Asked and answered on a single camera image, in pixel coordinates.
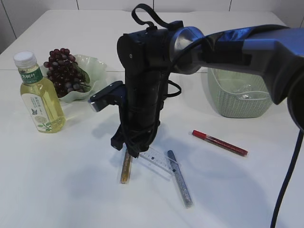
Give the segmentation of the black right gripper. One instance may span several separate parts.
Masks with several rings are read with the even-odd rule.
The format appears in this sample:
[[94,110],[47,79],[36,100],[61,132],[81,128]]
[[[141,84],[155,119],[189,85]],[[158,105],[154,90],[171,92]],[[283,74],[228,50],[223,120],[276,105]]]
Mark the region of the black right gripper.
[[119,114],[119,118],[120,125],[111,138],[111,146],[120,151],[125,143],[128,153],[132,157],[138,158],[141,152],[146,151],[142,147],[149,147],[154,141],[160,125],[160,114],[155,115],[155,121],[152,125],[142,130],[130,130],[125,116]]

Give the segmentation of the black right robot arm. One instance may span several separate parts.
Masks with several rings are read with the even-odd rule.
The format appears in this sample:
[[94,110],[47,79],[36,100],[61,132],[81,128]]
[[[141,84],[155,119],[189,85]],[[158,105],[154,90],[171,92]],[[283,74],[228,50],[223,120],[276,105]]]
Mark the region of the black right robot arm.
[[170,73],[191,75],[209,67],[262,77],[274,104],[287,100],[299,129],[304,127],[304,31],[281,25],[232,29],[204,36],[181,21],[167,29],[124,34],[117,54],[125,69],[120,126],[111,145],[127,146],[133,157],[156,137]]

